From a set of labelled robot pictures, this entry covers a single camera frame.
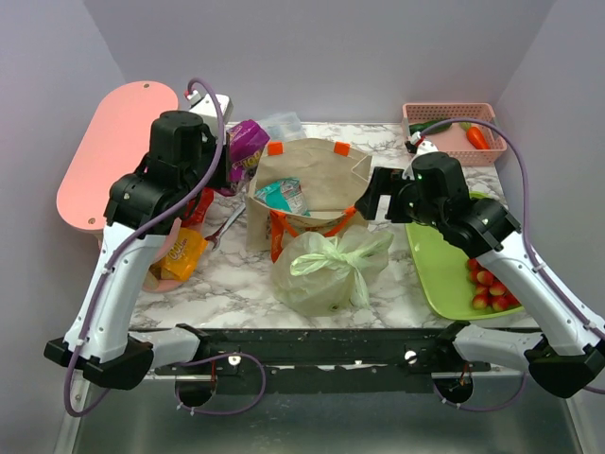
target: carrot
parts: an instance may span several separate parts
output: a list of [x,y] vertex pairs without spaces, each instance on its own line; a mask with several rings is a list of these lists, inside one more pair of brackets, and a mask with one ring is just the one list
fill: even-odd
[[490,149],[488,141],[485,140],[485,136],[477,126],[471,125],[471,123],[463,122],[460,126],[466,130],[466,138],[476,149]]

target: translucent green plastic bag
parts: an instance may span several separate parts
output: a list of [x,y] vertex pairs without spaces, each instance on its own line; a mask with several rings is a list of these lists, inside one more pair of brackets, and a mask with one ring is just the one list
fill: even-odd
[[271,271],[275,298],[311,317],[369,307],[367,283],[387,267],[393,234],[354,225],[342,237],[314,232],[288,244]]

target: purple snack bag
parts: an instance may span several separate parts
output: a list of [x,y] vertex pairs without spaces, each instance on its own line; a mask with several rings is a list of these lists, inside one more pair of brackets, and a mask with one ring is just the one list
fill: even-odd
[[229,131],[231,142],[229,160],[232,163],[229,172],[231,187],[219,189],[223,196],[233,196],[251,179],[268,143],[268,134],[254,120],[245,120],[233,126]]

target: white wall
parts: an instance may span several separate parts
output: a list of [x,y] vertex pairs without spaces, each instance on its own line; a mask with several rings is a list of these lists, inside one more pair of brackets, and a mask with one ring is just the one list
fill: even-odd
[[[533,243],[590,307],[605,316],[605,3],[558,0],[497,103],[505,131],[521,149],[530,183]],[[521,215],[518,166],[498,161],[500,181]],[[605,388],[605,374],[596,384]],[[599,420],[605,396],[579,398],[605,452]]]
[[43,358],[77,314],[95,241],[67,227],[57,188],[99,100],[124,83],[79,0],[0,7],[0,452],[48,453],[64,371]]
[[401,121],[414,100],[495,102],[552,0],[84,0],[126,79],[193,76],[235,119]]

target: green cutting board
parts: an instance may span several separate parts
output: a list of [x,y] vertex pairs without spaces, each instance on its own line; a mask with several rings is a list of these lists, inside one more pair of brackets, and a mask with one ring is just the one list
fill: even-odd
[[[472,192],[471,197],[488,196]],[[468,257],[464,252],[446,243],[432,227],[408,224],[406,231],[426,300],[438,315],[450,320],[483,320],[523,310],[521,306],[503,312],[495,312],[491,307],[474,309],[471,301],[475,284],[468,280]]]

